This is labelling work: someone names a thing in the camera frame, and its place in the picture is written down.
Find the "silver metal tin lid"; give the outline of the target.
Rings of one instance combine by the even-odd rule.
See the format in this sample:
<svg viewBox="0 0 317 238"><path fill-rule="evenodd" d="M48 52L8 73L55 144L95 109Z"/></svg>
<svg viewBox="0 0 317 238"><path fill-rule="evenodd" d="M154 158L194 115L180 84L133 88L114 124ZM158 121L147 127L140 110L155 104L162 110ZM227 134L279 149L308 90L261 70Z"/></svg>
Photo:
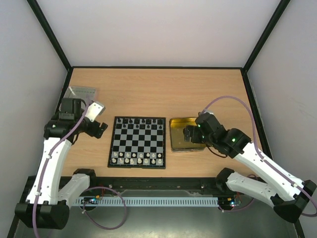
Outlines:
<svg viewBox="0 0 317 238"><path fill-rule="evenodd" d="M69 86L63 95L63 98L82 99L85 102L92 103L96 101L97 89L93 87Z"/></svg>

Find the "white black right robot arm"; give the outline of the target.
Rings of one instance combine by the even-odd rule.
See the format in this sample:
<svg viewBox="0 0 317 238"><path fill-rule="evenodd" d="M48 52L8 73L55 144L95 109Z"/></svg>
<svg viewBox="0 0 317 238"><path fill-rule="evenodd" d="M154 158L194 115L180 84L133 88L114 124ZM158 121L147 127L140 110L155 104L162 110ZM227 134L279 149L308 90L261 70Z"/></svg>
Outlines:
<svg viewBox="0 0 317 238"><path fill-rule="evenodd" d="M276 164L261 152L244 132L237 128L225 129L211 113L200 114L195 125L183 130L184 140L204 144L230 157L261 177L261 181L245 177L224 168L216 177L216 189L221 194L229 191L246 194L275 211L282 219L296 223L304 213L317 185L301 180Z"/></svg>

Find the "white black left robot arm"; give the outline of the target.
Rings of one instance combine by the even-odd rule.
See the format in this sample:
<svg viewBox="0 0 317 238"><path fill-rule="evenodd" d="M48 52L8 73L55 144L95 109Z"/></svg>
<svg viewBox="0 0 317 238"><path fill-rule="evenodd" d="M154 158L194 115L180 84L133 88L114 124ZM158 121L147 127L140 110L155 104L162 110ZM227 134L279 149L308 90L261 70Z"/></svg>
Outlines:
<svg viewBox="0 0 317 238"><path fill-rule="evenodd" d="M24 202L15 207L16 216L29 228L63 229L71 205L95 181L92 169L77 169L70 181L59 187L64 162L79 134L101 138L106 123L97 122L105 106L92 100L63 98L60 109L44 127L44 148L38 172Z"/></svg>

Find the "gold metal tin box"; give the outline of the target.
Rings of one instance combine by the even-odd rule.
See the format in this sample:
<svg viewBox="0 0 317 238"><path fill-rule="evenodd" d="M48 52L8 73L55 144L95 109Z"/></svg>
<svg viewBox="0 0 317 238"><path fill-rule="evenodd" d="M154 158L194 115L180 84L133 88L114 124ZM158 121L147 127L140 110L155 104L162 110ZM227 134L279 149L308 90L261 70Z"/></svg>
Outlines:
<svg viewBox="0 0 317 238"><path fill-rule="evenodd" d="M194 126L196 118L171 118L169 120L169 133L172 152L203 151L205 145L185 141L183 130L186 126Z"/></svg>

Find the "black silver chess board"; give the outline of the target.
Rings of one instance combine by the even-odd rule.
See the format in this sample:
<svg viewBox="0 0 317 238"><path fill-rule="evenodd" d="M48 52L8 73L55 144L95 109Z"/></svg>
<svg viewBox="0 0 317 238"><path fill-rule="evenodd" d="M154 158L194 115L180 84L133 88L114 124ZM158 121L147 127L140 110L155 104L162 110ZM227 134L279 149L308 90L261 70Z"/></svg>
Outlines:
<svg viewBox="0 0 317 238"><path fill-rule="evenodd" d="M118 119L122 119L122 123L117 123ZM123 120L124 119L132 119L133 123L126 124L126 128L122 128ZM147 124L145 123L145 129L138 129L134 128L134 120L139 119L141 125L142 119L150 119L151 120L151 128L147 129ZM152 120L157 120L157 129L152 129ZM165 169L166 167L166 118L163 117L114 117L114 124L113 124L113 131L112 131L112 138L109 150L109 157L108 157L108 167L109 168L147 168L147 169ZM144 165L138 164L138 158L142 160L147 159L146 154L156 153L157 157L152 158L150 156L149 164ZM116 158L117 163L112 164L111 159ZM118 164L118 158L129 158L133 159L135 164ZM151 164L151 160L155 159L162 159L162 165L155 165Z"/></svg>

